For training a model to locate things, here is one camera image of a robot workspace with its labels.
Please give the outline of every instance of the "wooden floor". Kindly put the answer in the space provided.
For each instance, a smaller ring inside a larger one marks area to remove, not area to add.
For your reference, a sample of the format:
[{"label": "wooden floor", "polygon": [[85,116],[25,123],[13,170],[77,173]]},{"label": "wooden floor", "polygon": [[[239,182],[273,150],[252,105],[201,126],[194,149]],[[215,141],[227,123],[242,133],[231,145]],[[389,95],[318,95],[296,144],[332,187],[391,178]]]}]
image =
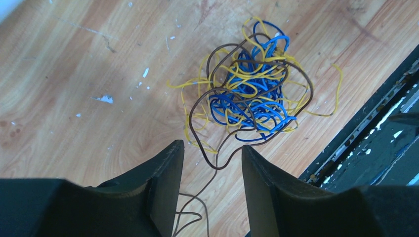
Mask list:
[{"label": "wooden floor", "polygon": [[[311,110],[333,110],[331,63],[345,74],[336,115],[302,114],[296,132],[257,148],[295,176],[419,43],[416,0],[26,0],[0,25],[0,177],[95,186],[184,138],[180,91],[166,81],[195,77],[214,48],[242,40],[253,15],[291,37],[289,53],[315,83]],[[113,103],[92,99],[103,95]],[[223,137],[203,135],[214,146]],[[231,140],[221,160],[240,145]],[[185,150],[181,190],[194,194],[213,171]],[[237,154],[201,195],[211,236],[249,231],[240,163]],[[198,202],[187,210],[203,214]],[[181,236],[205,234],[200,221]]]}]

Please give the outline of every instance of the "tangled wire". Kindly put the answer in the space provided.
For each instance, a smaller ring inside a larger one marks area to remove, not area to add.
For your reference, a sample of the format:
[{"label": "tangled wire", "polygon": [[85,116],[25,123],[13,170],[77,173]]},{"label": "tangled wire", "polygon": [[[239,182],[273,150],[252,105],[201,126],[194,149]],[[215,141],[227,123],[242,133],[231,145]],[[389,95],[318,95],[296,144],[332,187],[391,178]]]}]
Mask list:
[{"label": "tangled wire", "polygon": [[[248,36],[245,29],[247,23],[251,20],[256,20],[256,22],[253,25],[253,34]],[[263,33],[256,32],[256,27],[259,24]],[[278,31],[273,38],[269,36],[265,25],[269,25]],[[173,236],[178,235],[187,226],[202,219],[202,215],[199,213],[183,212],[185,207],[194,199],[197,199],[204,205],[207,218],[207,235],[210,235],[207,207],[198,198],[198,195],[214,180],[217,171],[226,168],[233,155],[242,148],[239,147],[234,150],[226,163],[218,166],[219,152],[229,137],[234,135],[241,142],[257,142],[250,145],[258,146],[269,142],[280,133],[294,131],[298,127],[297,116],[303,111],[312,115],[328,117],[337,110],[338,92],[343,78],[342,71],[338,66],[332,65],[340,73],[334,111],[329,115],[307,111],[305,108],[313,98],[313,83],[304,69],[302,69],[302,66],[293,57],[286,54],[290,38],[274,24],[262,21],[258,17],[248,19],[242,26],[242,33],[245,39],[241,43],[221,45],[202,60],[197,78],[190,79],[178,86],[170,85],[168,82],[169,87],[181,88],[180,96],[185,112],[184,134],[186,140],[201,150],[207,164],[215,170],[210,181],[196,195],[180,194],[191,199],[177,212],[178,218]],[[264,42],[258,39],[258,37],[264,38]],[[246,43],[252,45],[251,51],[244,47]],[[232,46],[234,49],[231,51],[226,49]],[[215,61],[216,66],[211,70],[212,60]],[[231,60],[229,66],[225,65],[227,60]],[[201,71],[205,61],[207,62],[206,76],[203,77],[201,76]],[[291,69],[297,70],[307,83],[290,80]],[[284,90],[284,85],[287,83],[302,87],[304,93],[296,100],[291,99],[287,95],[287,91]],[[197,87],[199,99],[188,113],[184,99],[184,88],[193,85]],[[201,111],[195,112],[198,106],[201,107]],[[193,119],[201,119],[204,124],[199,128],[195,128],[192,124]],[[204,130],[210,122],[219,126],[225,126],[228,132],[218,149],[214,149],[207,142],[200,140],[197,135],[197,131]],[[292,122],[295,123],[294,127],[289,126]],[[195,140],[190,138],[189,130]],[[251,131],[256,132],[258,137],[246,139],[238,136],[239,132]],[[215,164],[209,161],[207,153],[215,154]],[[198,216],[198,219],[187,223],[178,230],[180,216],[186,214]]]}]

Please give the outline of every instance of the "brown wire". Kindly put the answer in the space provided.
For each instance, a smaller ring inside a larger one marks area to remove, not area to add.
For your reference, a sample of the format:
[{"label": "brown wire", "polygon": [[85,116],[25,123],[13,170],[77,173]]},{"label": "brown wire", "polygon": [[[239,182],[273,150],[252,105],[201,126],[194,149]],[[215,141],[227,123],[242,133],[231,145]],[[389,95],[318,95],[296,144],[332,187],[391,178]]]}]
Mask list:
[{"label": "brown wire", "polygon": [[[265,37],[267,37],[268,39],[270,39],[269,38],[269,36],[267,36],[267,35],[265,35],[265,34],[263,34],[263,33],[255,33],[255,34],[253,34],[253,35],[251,35],[249,38],[251,39],[251,38],[253,38],[253,37],[255,37],[255,36],[258,36],[258,35],[262,35],[262,36],[265,36]],[[207,60],[207,78],[209,78],[210,77],[210,81],[212,81],[213,82],[213,80],[214,80],[214,75],[215,75],[215,72],[218,70],[218,68],[227,60],[227,58],[228,57],[230,57],[235,51],[237,51],[239,48],[241,48],[241,49],[243,49],[243,50],[245,50],[246,52],[248,52],[245,48],[243,48],[243,44],[245,44],[247,42],[247,40],[244,40],[244,41],[242,41],[240,44],[234,44],[234,43],[230,43],[230,44],[224,44],[224,45],[221,45],[220,47],[218,47],[218,48],[216,48],[211,54],[210,54],[210,56],[209,56],[209,58],[208,58],[208,60]],[[212,73],[211,73],[211,76],[210,76],[210,73],[209,73],[209,71],[210,71],[210,61],[211,61],[211,58],[216,54],[216,52],[218,51],[218,50],[220,50],[220,49],[222,49],[222,48],[224,48],[224,47],[228,47],[228,46],[236,46],[230,53],[228,53],[217,65],[216,65],[216,67],[214,68],[214,70],[212,71]],[[308,104],[311,102],[311,100],[313,99],[313,83],[312,83],[312,81],[310,80],[310,78],[308,77],[308,75],[300,68],[300,67],[298,67],[297,65],[295,65],[295,64],[293,64],[293,63],[290,63],[290,62],[287,62],[286,60],[277,60],[276,62],[261,62],[261,61],[253,61],[253,60],[235,60],[235,61],[233,61],[232,63],[231,63],[231,65],[233,65],[234,63],[240,63],[240,62],[246,62],[246,63],[252,63],[252,64],[264,64],[264,65],[270,65],[270,66],[277,66],[277,70],[279,70],[278,68],[284,68],[285,69],[285,67],[286,66],[291,66],[291,67],[293,67],[293,68],[295,68],[295,69],[297,69],[303,76],[304,76],[304,78],[305,78],[305,80],[307,81],[307,83],[308,83],[308,86],[309,86],[309,88],[310,88],[310,96],[309,96],[309,99],[308,99],[308,101],[307,101],[307,103],[305,103],[298,111],[297,111],[297,113],[294,115],[295,117],[297,117],[307,106],[308,106]],[[201,141],[200,141],[200,139],[199,139],[199,137],[198,137],[198,135],[197,135],[197,133],[196,133],[196,131],[194,130],[194,128],[193,128],[193,125],[192,125],[192,114],[193,114],[193,111],[196,109],[196,107],[198,106],[198,104],[206,97],[206,96],[208,96],[209,94],[211,94],[211,93],[217,93],[217,91],[227,91],[227,92],[229,92],[229,93],[232,93],[233,95],[234,95],[234,97],[237,97],[237,98],[240,98],[236,93],[234,93],[233,91],[231,91],[231,90],[228,90],[228,89],[225,89],[225,88],[223,88],[226,84],[227,84],[227,79],[228,79],[228,77],[226,77],[225,78],[225,80],[224,80],[224,82],[223,82],[223,84],[220,86],[220,87],[214,87],[214,85],[213,85],[213,83],[210,83],[210,85],[211,85],[211,89],[210,90],[208,90],[207,92],[205,92],[196,102],[195,102],[195,104],[192,106],[192,108],[191,108],[191,112],[189,113],[189,127],[190,127],[190,129],[191,129],[191,132],[192,132],[192,134],[193,134],[193,136],[195,137],[195,139],[196,139],[196,141],[197,141],[197,144],[198,144],[198,146],[199,146],[199,148],[200,148],[200,150],[201,150],[201,152],[202,152],[202,154],[203,154],[203,156],[204,156],[204,159],[205,159],[205,161],[207,162],[207,164],[211,167],[211,168],[213,168],[214,170],[215,170],[215,173],[214,173],[214,175],[211,177],[211,179],[205,184],[205,186],[197,193],[197,194],[195,194],[195,195],[191,195],[191,194],[184,194],[184,193],[179,193],[180,195],[183,195],[183,196],[187,196],[187,197],[191,197],[191,199],[190,200],[188,200],[183,206],[182,206],[182,208],[181,208],[181,210],[180,210],[180,212],[176,212],[177,214],[178,214],[178,217],[177,217],[177,221],[176,221],[176,226],[175,226],[175,229],[174,229],[174,233],[173,233],[173,237],[175,237],[175,236],[177,236],[182,230],[184,230],[186,227],[188,227],[189,225],[191,225],[191,224],[193,224],[193,223],[195,223],[195,222],[197,222],[197,221],[200,221],[200,220],[202,220],[202,215],[201,214],[199,214],[199,213],[197,213],[197,212],[183,212],[183,210],[186,208],[186,206],[189,204],[189,203],[191,203],[194,199],[197,199],[198,201],[200,201],[201,203],[202,203],[202,205],[204,206],[204,209],[205,209],[205,213],[206,213],[206,218],[207,218],[207,236],[209,237],[210,236],[210,225],[209,225],[209,218],[208,218],[208,208],[207,208],[207,206],[205,205],[205,203],[201,200],[201,199],[199,199],[198,198],[198,196],[211,184],[211,182],[215,179],[215,177],[216,177],[216,175],[217,175],[217,173],[218,173],[218,171],[219,170],[222,170],[222,169],[225,169],[227,166],[228,166],[228,164],[230,163],[230,161],[231,161],[231,159],[232,159],[232,157],[234,156],[234,154],[236,154],[239,150],[241,150],[242,148],[243,148],[243,146],[241,146],[241,147],[239,147],[239,148],[237,148],[237,149],[235,149],[233,152],[232,152],[232,154],[229,156],[229,158],[227,159],[227,161],[226,161],[226,163],[223,165],[223,166],[221,166],[221,167],[218,167],[218,155],[220,154],[220,151],[221,151],[221,148],[223,147],[223,145],[226,143],[226,141],[229,139],[229,137],[230,136],[232,136],[232,135],[234,135],[234,134],[236,134],[237,132],[240,132],[240,131],[254,131],[254,130],[256,130],[256,126],[257,126],[257,124],[256,124],[256,119],[254,118],[254,114],[253,114],[253,112],[250,110],[250,107],[248,106],[248,104],[246,104],[245,102],[246,101],[250,101],[250,100],[253,100],[253,99],[255,99],[255,98],[257,98],[257,97],[260,97],[260,96],[262,96],[262,95],[265,95],[265,94],[267,94],[267,93],[269,93],[269,92],[271,92],[271,91],[274,91],[274,90],[276,90],[276,89],[278,89],[281,85],[282,85],[282,83],[288,78],[288,70],[285,70],[285,75],[284,75],[284,77],[283,77],[283,79],[281,80],[281,82],[277,85],[277,86],[275,86],[275,87],[273,87],[273,88],[271,88],[271,89],[269,89],[268,91],[264,91],[264,92],[262,92],[262,93],[260,93],[260,94],[258,94],[258,95],[256,95],[256,96],[254,96],[254,97],[252,97],[252,98],[247,98],[247,99],[243,99],[243,100],[237,100],[237,101],[234,101],[235,103],[243,103],[244,105],[245,105],[245,107],[247,108],[247,110],[248,110],[248,112],[249,112],[249,114],[250,114],[250,116],[251,116],[251,118],[252,118],[252,121],[253,121],[253,128],[239,128],[239,129],[236,129],[236,130],[234,130],[234,131],[232,131],[232,132],[230,132],[225,138],[224,138],[224,140],[221,142],[221,144],[220,144],[220,146],[218,147],[218,150],[217,150],[217,154],[215,155],[215,165],[213,165],[210,161],[209,161],[209,159],[208,159],[208,156],[207,156],[207,154],[206,154],[206,152],[205,152],[205,149],[204,149],[204,147],[203,147],[203,145],[202,145],[202,143],[201,143]],[[263,141],[263,142],[260,142],[260,143],[254,143],[254,144],[250,144],[250,146],[252,146],[252,147],[255,147],[255,146],[260,146],[260,145],[263,145],[263,144],[266,144],[266,143],[268,143],[269,141],[271,141],[272,139],[274,139],[278,134],[280,134],[286,127],[288,127],[289,125],[290,125],[290,123],[291,123],[291,121],[289,121],[288,123],[286,123],[285,124],[285,126],[283,126],[282,128],[281,128],[281,130],[279,130],[279,131],[277,131],[274,135],[272,135],[271,137],[269,137],[267,140],[265,140],[265,141]],[[177,230],[178,229],[178,227],[179,227],[179,223],[180,223],[180,216],[181,215],[187,215],[187,214],[191,214],[191,215],[196,215],[196,216],[199,216],[199,218],[198,219],[195,219],[195,220],[192,220],[192,221],[190,221],[190,222],[188,222],[187,224],[185,224],[182,228],[180,228],[179,230]]]}]

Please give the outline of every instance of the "black plastic part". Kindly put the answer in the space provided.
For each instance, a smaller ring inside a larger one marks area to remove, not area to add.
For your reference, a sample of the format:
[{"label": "black plastic part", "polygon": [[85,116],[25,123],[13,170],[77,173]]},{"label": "black plastic part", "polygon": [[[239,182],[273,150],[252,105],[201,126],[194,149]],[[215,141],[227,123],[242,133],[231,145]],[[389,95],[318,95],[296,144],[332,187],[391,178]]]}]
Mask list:
[{"label": "black plastic part", "polygon": [[[310,184],[319,186],[324,180],[325,175],[330,175],[332,168],[336,169],[336,165],[331,160],[337,150],[342,144],[348,141],[351,134],[357,129],[358,125],[366,120],[372,111],[377,109],[384,98],[392,92],[395,87],[399,87],[405,81],[400,81],[403,75],[412,67],[414,62],[419,58],[419,45],[409,54],[409,56],[400,64],[400,66],[390,75],[390,77],[380,86],[380,88],[369,98],[364,106],[352,117],[352,119],[343,127],[336,137],[325,147],[324,151],[320,153],[316,159],[307,167],[307,169],[300,175],[299,179],[309,181]],[[348,156],[349,152],[344,152],[343,156]]]},{"label": "black plastic part", "polygon": [[182,140],[97,188],[61,179],[0,179],[0,236],[171,236]]},{"label": "black plastic part", "polygon": [[419,187],[360,186],[334,194],[242,150],[252,237],[417,236]]}]

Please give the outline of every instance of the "yellow wire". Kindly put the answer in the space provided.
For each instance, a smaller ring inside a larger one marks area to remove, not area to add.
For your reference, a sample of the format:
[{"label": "yellow wire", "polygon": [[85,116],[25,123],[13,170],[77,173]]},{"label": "yellow wire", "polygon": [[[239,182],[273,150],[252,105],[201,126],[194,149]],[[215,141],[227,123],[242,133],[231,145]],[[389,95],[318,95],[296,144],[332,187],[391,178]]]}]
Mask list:
[{"label": "yellow wire", "polygon": [[[257,47],[260,50],[261,58],[258,59],[258,60],[263,61],[263,62],[276,62],[278,60],[285,60],[287,62],[296,64],[298,67],[300,67],[304,71],[304,69],[302,68],[300,63],[298,61],[296,61],[296,59],[294,57],[286,54],[280,48],[277,48],[277,50],[273,53],[272,57],[265,58],[266,57],[266,51],[263,49],[262,46],[260,46],[254,40],[250,39],[249,36],[246,34],[246,31],[245,31],[245,27],[246,27],[247,23],[249,21],[253,20],[253,19],[260,23],[260,25],[263,29],[263,33],[265,33],[266,35],[269,35],[269,33],[266,30],[266,27],[265,27],[265,24],[263,23],[263,21],[259,17],[256,17],[256,16],[251,17],[248,20],[246,20],[244,22],[243,26],[242,26],[242,33],[243,33],[244,38],[250,44],[254,45],[255,47]],[[220,62],[220,54],[229,54],[229,53],[230,53],[230,51],[228,51],[225,48],[222,48],[222,49],[218,50],[217,52],[215,52],[215,54],[213,56],[213,59],[215,59],[215,65],[217,65]],[[201,97],[201,95],[202,95],[201,86],[204,86],[207,91],[211,89],[211,86],[210,86],[211,83],[213,83],[215,87],[221,86],[221,83],[217,80],[216,75],[213,75],[214,76],[213,82],[210,81],[210,78],[212,77],[212,74],[214,72],[209,72],[209,77],[208,78],[202,76],[202,71],[203,71],[202,69],[203,69],[204,63],[208,60],[209,56],[210,55],[207,55],[201,61],[201,64],[200,64],[199,69],[198,69],[198,77],[197,78],[192,78],[192,79],[186,81],[184,84],[181,84],[181,85],[171,85],[169,80],[167,81],[167,86],[168,87],[170,87],[170,88],[181,88],[180,97],[181,97],[181,100],[182,100],[183,110],[184,110],[184,114],[185,114],[185,125],[184,125],[184,128],[183,128],[183,132],[184,132],[186,140],[194,147],[199,147],[199,146],[198,146],[197,142],[191,140],[191,138],[189,136],[189,130],[190,130],[190,128],[189,128],[189,114],[188,114],[188,109],[186,107],[185,99],[184,99],[184,96],[183,96],[183,89],[187,86],[195,86],[196,85],[197,90],[198,90],[197,91],[197,96]],[[239,57],[238,52],[234,52],[231,55],[231,57],[232,57],[233,61],[238,60],[238,57]],[[341,87],[341,84],[342,84],[342,81],[343,81],[343,72],[336,64],[332,64],[332,66],[335,67],[339,71],[339,83],[337,85],[337,90],[336,90],[335,109],[333,110],[332,113],[330,113],[328,115],[317,114],[317,113],[314,113],[314,112],[311,112],[311,111],[308,111],[308,110],[304,110],[304,112],[309,113],[311,115],[315,115],[315,116],[329,117],[337,111],[338,104],[339,104],[339,90],[340,90],[340,87]],[[225,84],[226,89],[233,90],[233,89],[236,89],[238,86],[240,86],[242,84],[252,88],[253,91],[254,91],[254,93],[252,93],[252,94],[237,93],[238,95],[240,95],[244,98],[251,98],[251,97],[254,97],[254,96],[257,95],[257,88],[254,85],[248,83],[247,82],[248,80],[257,79],[257,78],[264,78],[264,79],[281,81],[281,80],[284,80],[284,75],[283,75],[284,70],[286,70],[287,74],[290,75],[290,67],[280,68],[278,71],[272,72],[270,74],[268,74],[268,73],[275,70],[276,67],[271,67],[269,70],[266,70],[264,72],[259,72],[262,67],[263,67],[263,64],[259,64],[258,68],[256,68],[253,72],[245,72],[239,67],[238,62],[236,62],[233,65],[231,65],[230,67],[220,65],[220,67],[217,71],[217,74],[219,74],[221,72],[224,72],[224,75],[227,75],[229,73],[232,75]],[[235,78],[240,78],[240,79],[242,79],[242,81],[232,83],[233,79],[235,79]],[[302,87],[305,90],[305,92],[300,96],[299,99],[297,99],[297,100],[290,99],[283,90],[282,91],[282,93],[284,95],[283,98],[278,98],[276,100],[273,100],[273,99],[265,97],[265,96],[260,96],[256,99],[253,99],[252,101],[250,101],[249,102],[249,107],[251,106],[252,103],[256,103],[256,102],[261,103],[262,100],[272,101],[272,102],[284,101],[284,103],[287,104],[287,108],[285,109],[286,113],[289,116],[294,116],[297,113],[297,111],[300,110],[308,102],[308,100],[309,100],[309,96],[308,96],[309,87],[306,84],[296,82],[296,81],[292,81],[289,78],[290,77],[285,78],[283,84],[287,84],[287,83],[294,84],[294,85]],[[202,103],[200,105],[201,105],[200,108],[201,108],[202,111],[201,112],[194,112],[194,114],[192,114],[192,118],[201,119],[204,124],[201,127],[195,128],[196,131],[204,130],[206,128],[206,126],[208,125],[208,123],[210,123],[210,122],[214,123],[218,126],[222,126],[221,124],[218,124],[217,122],[211,120],[209,115],[208,115],[207,111],[211,110],[211,108],[210,108],[210,96],[209,95],[206,96],[206,100],[202,101]],[[274,104],[272,104],[272,105],[267,104],[266,106],[269,106],[272,109],[278,108],[278,106],[274,105]],[[228,119],[229,116],[236,117],[238,119],[238,121],[234,122],[234,123],[230,123],[230,121]],[[223,117],[225,118],[225,123],[227,124],[225,126],[226,130],[229,133],[230,133],[230,128],[240,127],[242,122],[244,120],[246,120],[246,117],[244,115],[234,114],[230,109],[225,110],[225,114],[224,114]],[[280,122],[278,118],[270,118],[271,122],[269,122],[269,123],[271,123],[272,127],[270,127],[270,125],[267,124],[267,123],[263,123],[264,119],[256,119],[256,123],[259,126],[262,126],[267,130],[271,130],[271,129],[273,129],[274,119],[276,119],[277,122]],[[294,121],[295,121],[295,127],[288,126],[282,132],[283,133],[290,133],[290,132],[295,131],[298,128],[298,121],[297,120],[294,120]],[[260,129],[256,130],[256,132],[257,133],[263,133],[263,134],[269,134],[270,133],[269,131],[262,131]],[[205,149],[206,152],[212,153],[212,154],[217,154],[217,150],[214,149],[213,147],[211,147],[207,142],[201,141],[201,143],[203,144],[204,149]]]}]

